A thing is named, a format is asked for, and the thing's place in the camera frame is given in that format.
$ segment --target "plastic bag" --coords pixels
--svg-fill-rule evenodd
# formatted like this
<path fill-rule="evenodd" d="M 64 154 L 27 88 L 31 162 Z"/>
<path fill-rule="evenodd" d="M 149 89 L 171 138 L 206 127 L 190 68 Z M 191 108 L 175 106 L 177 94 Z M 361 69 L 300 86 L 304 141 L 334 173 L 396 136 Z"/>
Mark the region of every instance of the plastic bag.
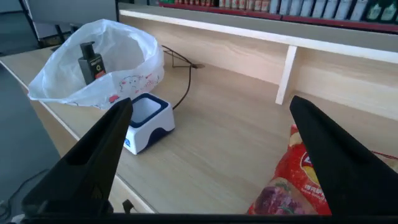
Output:
<path fill-rule="evenodd" d="M 86 85 L 78 59 L 80 44 L 95 41 L 106 75 Z M 29 84 L 29 98 L 108 109 L 124 98 L 151 91 L 163 79 L 162 47 L 155 37 L 108 20 L 83 25 L 49 58 Z"/>

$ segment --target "bottle label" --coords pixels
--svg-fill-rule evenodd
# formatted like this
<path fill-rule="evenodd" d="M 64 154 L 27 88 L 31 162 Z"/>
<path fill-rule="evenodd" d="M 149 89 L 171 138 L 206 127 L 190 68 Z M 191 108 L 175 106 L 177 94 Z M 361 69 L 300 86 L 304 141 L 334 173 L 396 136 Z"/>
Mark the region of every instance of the bottle label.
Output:
<path fill-rule="evenodd" d="M 375 20 L 375 19 L 377 19 L 377 17 L 379 17 L 380 12 L 381 12 L 381 7 L 377 3 L 372 8 L 370 8 L 370 10 L 368 12 L 368 16 L 366 16 L 366 18 Z"/>
<path fill-rule="evenodd" d="M 261 11 L 268 12 L 268 9 L 269 9 L 269 0 L 262 0 Z"/>
<path fill-rule="evenodd" d="M 397 11 L 396 5 L 392 3 L 389 7 L 385 8 L 383 14 L 381 15 L 382 21 L 390 21 L 394 17 Z"/>
<path fill-rule="evenodd" d="M 96 57 L 93 60 L 91 60 L 90 67 L 96 79 L 105 75 L 104 63 L 101 57 Z"/>

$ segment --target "store shelf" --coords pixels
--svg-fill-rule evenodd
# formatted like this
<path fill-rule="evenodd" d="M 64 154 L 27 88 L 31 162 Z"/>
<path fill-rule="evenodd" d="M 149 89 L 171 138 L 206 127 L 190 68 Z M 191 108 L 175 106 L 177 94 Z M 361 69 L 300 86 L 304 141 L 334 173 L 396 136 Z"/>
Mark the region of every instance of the store shelf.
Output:
<path fill-rule="evenodd" d="M 211 30 L 336 54 L 398 63 L 395 34 L 313 26 L 169 7 L 119 4 L 120 15 Z"/>
<path fill-rule="evenodd" d="M 186 9 L 193 11 L 201 11 L 201 12 L 213 12 L 213 13 L 221 13 L 235 16 L 249 16 L 263 19 L 273 19 L 280 20 L 282 18 L 281 15 L 270 14 L 266 12 L 254 12 L 254 11 L 246 11 L 241 9 L 226 9 L 219 7 L 205 7 L 205 6 L 196 6 L 196 5 L 188 5 L 188 4 L 167 4 L 167 3 L 159 3 L 160 7 L 171 7 L 174 9 Z"/>
<path fill-rule="evenodd" d="M 282 16 L 283 21 L 288 22 L 303 22 L 307 24 L 326 25 L 340 28 L 353 28 L 371 31 L 384 31 L 384 32 L 398 32 L 398 25 L 394 24 L 380 24 L 372 22 L 356 22 L 356 21 L 342 21 L 334 19 L 319 19 L 312 17 L 302 16 Z"/>
<path fill-rule="evenodd" d="M 167 3 L 159 3 L 161 7 L 169 7 L 174 9 L 185 9 L 185 10 L 193 10 L 193 11 L 201 11 L 201 12 L 213 12 L 220 14 L 228 14 L 235 16 L 249 16 L 263 19 L 272 19 L 272 20 L 282 20 L 287 22 L 300 22 L 306 24 L 313 25 L 324 25 L 324 26 L 333 26 L 339 28 L 346 29 L 360 29 L 360 30 L 369 30 L 376 32 L 396 32 L 398 33 L 398 25 L 395 24 L 380 24 L 380 23 L 372 23 L 372 22 L 356 22 L 356 21 L 342 21 L 342 20 L 334 20 L 334 19 L 319 19 L 312 17 L 302 17 L 302 16 L 281 16 L 277 14 L 270 14 L 266 12 L 255 12 L 255 11 L 246 11 L 239 9 L 226 9 L 219 7 L 203 7 L 189 4 L 167 4 Z"/>

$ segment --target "food package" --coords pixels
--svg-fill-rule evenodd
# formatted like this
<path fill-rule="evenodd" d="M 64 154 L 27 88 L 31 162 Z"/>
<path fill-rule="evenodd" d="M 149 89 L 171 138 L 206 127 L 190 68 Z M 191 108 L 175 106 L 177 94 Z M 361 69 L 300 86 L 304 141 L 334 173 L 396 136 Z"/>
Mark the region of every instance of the food package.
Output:
<path fill-rule="evenodd" d="M 239 0 L 239 9 L 245 9 L 246 0 Z"/>
<path fill-rule="evenodd" d="M 239 6 L 239 0 L 231 0 L 231 8 L 237 9 Z"/>
<path fill-rule="evenodd" d="M 250 10 L 250 11 L 254 10 L 254 0 L 246 1 L 246 10 Z"/>
<path fill-rule="evenodd" d="M 270 3 L 270 0 L 262 0 L 262 3 L 261 3 L 261 11 L 262 12 L 268 12 L 269 3 Z"/>
<path fill-rule="evenodd" d="M 373 153 L 398 172 L 397 158 Z M 331 214 L 296 125 L 291 127 L 287 152 L 279 161 L 274 178 L 250 206 L 248 214 Z"/>

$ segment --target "cartoon print on bag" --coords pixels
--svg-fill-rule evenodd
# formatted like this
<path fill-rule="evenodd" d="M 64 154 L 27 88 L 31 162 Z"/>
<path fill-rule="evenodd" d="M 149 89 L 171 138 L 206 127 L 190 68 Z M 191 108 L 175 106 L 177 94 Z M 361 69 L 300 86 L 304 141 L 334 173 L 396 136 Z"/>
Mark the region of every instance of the cartoon print on bag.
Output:
<path fill-rule="evenodd" d="M 136 88 L 141 78 L 142 77 L 139 75 L 131 75 L 123 78 L 119 83 L 120 92 L 123 92 L 123 90 L 127 88 Z"/>

